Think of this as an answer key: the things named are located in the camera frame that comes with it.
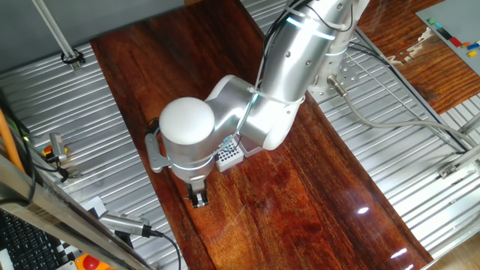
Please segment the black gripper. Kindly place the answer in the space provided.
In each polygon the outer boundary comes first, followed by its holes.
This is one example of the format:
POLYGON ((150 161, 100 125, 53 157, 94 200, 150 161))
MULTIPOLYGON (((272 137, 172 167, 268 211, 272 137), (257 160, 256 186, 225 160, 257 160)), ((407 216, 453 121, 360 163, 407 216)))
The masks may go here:
POLYGON ((194 208, 209 204, 206 182, 205 178, 186 182, 187 192, 189 193, 188 198, 194 208))

